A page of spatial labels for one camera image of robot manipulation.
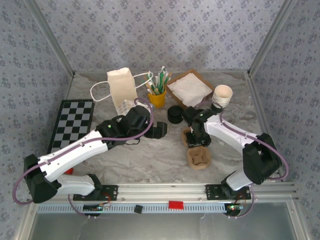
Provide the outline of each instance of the cardboard tray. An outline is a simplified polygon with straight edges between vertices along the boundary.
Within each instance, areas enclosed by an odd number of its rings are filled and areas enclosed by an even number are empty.
[[[168,87],[168,85],[174,83],[175,81],[179,80],[179,79],[182,79],[183,77],[185,77],[186,75],[188,74],[194,74],[201,82],[203,82],[205,85],[207,85],[211,90],[212,92],[208,95],[209,97],[213,95],[213,92],[215,91],[215,88],[207,81],[207,80],[204,80],[204,78],[200,75],[200,73],[198,73],[196,70],[194,70],[193,68],[189,69],[188,71],[180,74],[179,76],[171,79],[170,81],[168,81],[165,85],[165,89],[166,91],[173,97],[173,99],[179,104],[179,106],[181,106],[183,109],[186,109],[187,106],[184,105],[182,103],[182,101],[176,96],[174,95],[174,93],[171,91],[171,89]]]

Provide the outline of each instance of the chessboard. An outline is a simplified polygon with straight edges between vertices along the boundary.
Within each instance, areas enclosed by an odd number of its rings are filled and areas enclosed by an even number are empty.
[[[89,133],[94,106],[90,99],[61,101],[48,154],[74,143]]]

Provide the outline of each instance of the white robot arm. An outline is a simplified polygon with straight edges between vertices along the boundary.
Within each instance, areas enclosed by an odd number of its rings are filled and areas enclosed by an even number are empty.
[[[83,138],[56,152],[41,157],[27,156],[24,159],[25,173],[36,165],[40,166],[25,176],[33,202],[43,203],[56,194],[97,197],[102,185],[94,174],[73,176],[64,172],[94,155],[125,144],[143,132],[146,138],[163,138],[167,134],[167,124],[157,122],[157,127],[147,130],[151,121],[149,111],[138,105],[131,108],[126,116],[102,122]]]
[[[213,105],[211,109],[200,111],[188,107],[182,116],[191,127],[191,132],[186,135],[189,148],[207,147],[211,143],[212,135],[242,154],[243,169],[231,173],[221,182],[223,193],[232,198],[237,194],[236,191],[245,186],[252,183],[262,184],[282,165],[282,161],[269,148],[254,140],[259,139],[275,149],[275,144],[268,134],[257,135],[242,130],[223,120],[219,110],[221,109]]]
[[[25,176],[33,201],[43,203],[56,194],[79,194],[91,196],[93,199],[99,196],[102,185],[94,174],[73,176],[63,173],[96,154],[125,144],[126,138],[136,136],[146,129],[147,122],[150,121],[149,116],[150,113],[144,107],[136,106],[126,116],[117,116],[104,121],[95,130],[59,151],[41,157],[33,154],[26,157],[24,159],[25,172],[35,165],[41,165]],[[208,146],[211,143],[210,135],[212,135],[242,153],[243,169],[231,173],[221,182],[226,199],[234,199],[238,194],[237,191],[242,187],[252,183],[263,183],[281,166],[281,161],[273,152],[248,138],[248,136],[259,138],[274,147],[269,135],[263,133],[257,136],[228,123],[228,126],[242,134],[235,133],[224,126],[214,109],[199,112],[193,107],[188,107],[182,116],[192,129],[192,133],[187,133],[186,136],[189,148]],[[151,127],[144,136],[162,138],[167,133],[167,127],[166,123],[158,122],[157,127]],[[117,138],[118,140],[103,140],[102,138]]]

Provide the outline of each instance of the marble surface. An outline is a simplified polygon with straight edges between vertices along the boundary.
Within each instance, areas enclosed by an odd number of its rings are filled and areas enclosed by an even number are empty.
[[[224,118],[230,123],[253,133],[260,134],[257,115],[251,101],[248,83],[243,72],[201,73],[213,86],[229,85],[233,96],[226,108]],[[90,99],[93,84],[105,81],[107,75],[101,73],[76,73],[68,99]],[[137,77],[135,82],[143,82]],[[109,94],[109,85],[100,84],[93,89],[96,98]],[[137,90],[138,97],[147,97],[147,88]],[[167,110],[177,103],[169,94],[163,108],[154,111],[155,121],[168,123],[167,135],[161,139],[142,137],[138,145],[117,146],[74,167],[75,175],[96,174],[106,183],[220,183],[227,175],[243,166],[242,156],[222,140],[211,137],[208,147],[211,152],[211,165],[202,170],[193,170],[187,163],[187,148],[181,140],[182,129],[187,127],[183,121],[172,124],[167,119]],[[112,99],[97,102],[94,107],[91,129],[104,120],[117,115]]]

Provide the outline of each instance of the yellow cup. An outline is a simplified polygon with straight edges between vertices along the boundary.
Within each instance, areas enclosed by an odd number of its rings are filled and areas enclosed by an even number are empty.
[[[152,103],[156,108],[162,108],[166,103],[166,93],[166,90],[164,90],[160,95],[152,95],[151,93],[148,93],[150,103]]]

